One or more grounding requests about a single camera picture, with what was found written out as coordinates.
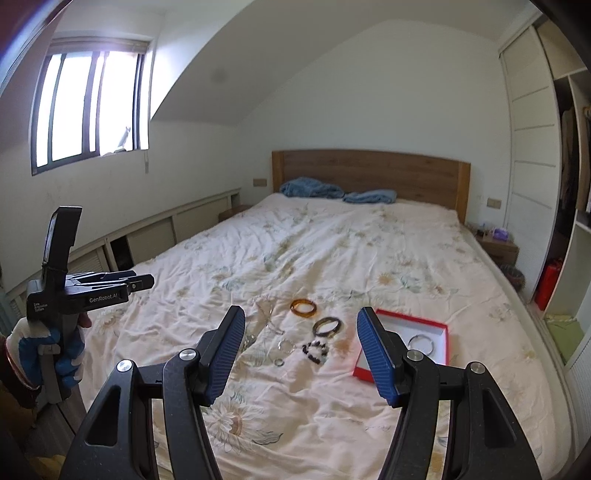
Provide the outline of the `gloved left hand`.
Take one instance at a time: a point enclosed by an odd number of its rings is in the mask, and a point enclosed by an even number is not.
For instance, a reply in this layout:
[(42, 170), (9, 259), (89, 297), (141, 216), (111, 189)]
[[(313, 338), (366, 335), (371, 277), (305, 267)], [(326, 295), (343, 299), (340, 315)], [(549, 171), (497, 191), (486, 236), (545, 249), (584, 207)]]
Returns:
[[(83, 330), (91, 325), (86, 313), (79, 314), (75, 332), (57, 356), (56, 377), (67, 391), (82, 379)], [(39, 347), (57, 345), (60, 339), (57, 329), (23, 317), (1, 340), (1, 383), (21, 407), (32, 409), (43, 385)]]

